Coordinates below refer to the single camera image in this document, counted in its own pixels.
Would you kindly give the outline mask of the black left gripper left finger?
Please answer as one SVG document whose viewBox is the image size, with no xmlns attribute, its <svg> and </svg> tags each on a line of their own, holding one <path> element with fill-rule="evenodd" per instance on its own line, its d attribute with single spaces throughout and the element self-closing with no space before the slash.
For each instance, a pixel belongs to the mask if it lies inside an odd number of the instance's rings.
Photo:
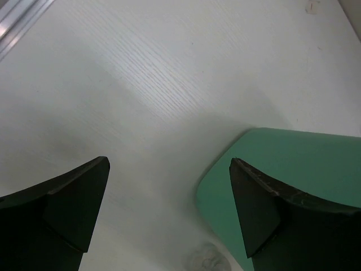
<svg viewBox="0 0 361 271">
<path fill-rule="evenodd" d="M 1 270 L 78 270 L 109 171 L 108 158 L 100 156 L 1 197 Z"/>
</svg>

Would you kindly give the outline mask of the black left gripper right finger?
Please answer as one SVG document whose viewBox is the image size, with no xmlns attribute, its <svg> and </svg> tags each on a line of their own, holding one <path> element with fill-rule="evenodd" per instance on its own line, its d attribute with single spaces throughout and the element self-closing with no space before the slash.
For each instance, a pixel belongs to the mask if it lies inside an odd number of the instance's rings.
<svg viewBox="0 0 361 271">
<path fill-rule="evenodd" d="M 230 179 L 255 270 L 360 269 L 359 208 L 303 192 L 238 158 Z"/>
</svg>

